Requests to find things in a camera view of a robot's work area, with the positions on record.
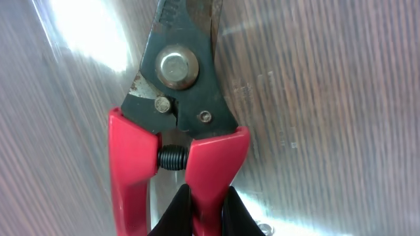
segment wood grain table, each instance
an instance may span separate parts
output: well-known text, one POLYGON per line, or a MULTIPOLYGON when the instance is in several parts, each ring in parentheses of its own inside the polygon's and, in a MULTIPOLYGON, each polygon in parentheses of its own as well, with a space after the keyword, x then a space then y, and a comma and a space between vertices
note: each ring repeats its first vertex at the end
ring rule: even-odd
MULTIPOLYGON (((0 1, 0 235, 115 235, 107 112, 156 4, 0 1)), ((274 235, 419 234, 419 29, 418 0, 224 0, 233 185, 274 235)), ((155 221, 182 176, 152 181, 155 221)))

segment wire cutter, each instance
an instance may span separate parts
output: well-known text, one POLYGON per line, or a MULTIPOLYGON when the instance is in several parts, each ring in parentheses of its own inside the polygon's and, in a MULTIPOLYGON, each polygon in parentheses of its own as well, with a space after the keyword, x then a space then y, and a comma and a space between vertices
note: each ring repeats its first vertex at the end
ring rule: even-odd
POLYGON ((140 71, 121 108, 109 112, 109 155, 118 236, 264 235, 230 187, 247 155, 249 131, 230 112, 213 63, 219 0, 160 0, 140 71), (178 128, 189 149, 162 146, 178 128), (148 182, 159 168, 185 182, 149 229, 148 182))

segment black object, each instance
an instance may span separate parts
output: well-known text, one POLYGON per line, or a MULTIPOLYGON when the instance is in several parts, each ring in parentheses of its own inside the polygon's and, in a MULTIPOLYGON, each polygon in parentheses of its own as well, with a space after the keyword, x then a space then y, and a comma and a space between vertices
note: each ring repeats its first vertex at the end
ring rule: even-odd
POLYGON ((210 0, 159 1, 140 72, 166 97, 175 100, 177 114, 174 117, 154 112, 153 100, 127 96, 121 107, 124 116, 147 131, 155 134, 173 128, 172 118, 177 120, 179 130, 196 140, 232 134, 238 127, 221 94, 213 63, 211 3, 210 0), (182 45, 195 54, 199 74, 190 88, 174 90, 158 79, 156 58, 167 45, 182 45), (210 123, 200 121, 202 111, 211 114, 210 123), (160 126, 164 123, 158 120, 167 121, 166 125, 160 126))
POLYGON ((157 153, 157 165, 166 170, 185 170, 188 149, 178 145, 163 146, 157 153))
POLYGON ((265 236, 232 186, 224 199, 222 220, 223 236, 265 236))
MULTIPOLYGON (((159 223, 148 236, 191 236, 190 187, 183 184, 159 223)), ((222 210, 222 236, 265 236, 243 205, 235 188, 229 187, 222 210)))

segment spring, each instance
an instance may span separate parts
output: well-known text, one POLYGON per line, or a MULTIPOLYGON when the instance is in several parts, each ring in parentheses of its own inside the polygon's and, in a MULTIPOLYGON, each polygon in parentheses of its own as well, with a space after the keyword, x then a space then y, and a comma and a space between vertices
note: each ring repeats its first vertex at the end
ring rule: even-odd
POLYGON ((177 145, 166 145, 157 153, 157 166, 166 170, 185 170, 187 158, 187 148, 177 145))

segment wooden surface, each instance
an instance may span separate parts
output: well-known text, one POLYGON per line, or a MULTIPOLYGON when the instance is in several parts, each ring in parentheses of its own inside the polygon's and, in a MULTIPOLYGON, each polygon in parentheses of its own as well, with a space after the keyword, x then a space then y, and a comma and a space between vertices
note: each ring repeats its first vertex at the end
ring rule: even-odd
MULTIPOLYGON (((118 73, 54 41, 44 3, 0 2, 0 235, 115 235, 107 112, 156 1, 107 2, 118 73)), ((275 235, 418 235, 419 27, 417 0, 224 0, 217 72, 252 135, 234 185, 275 235)), ((159 173, 152 204, 179 183, 159 173)))

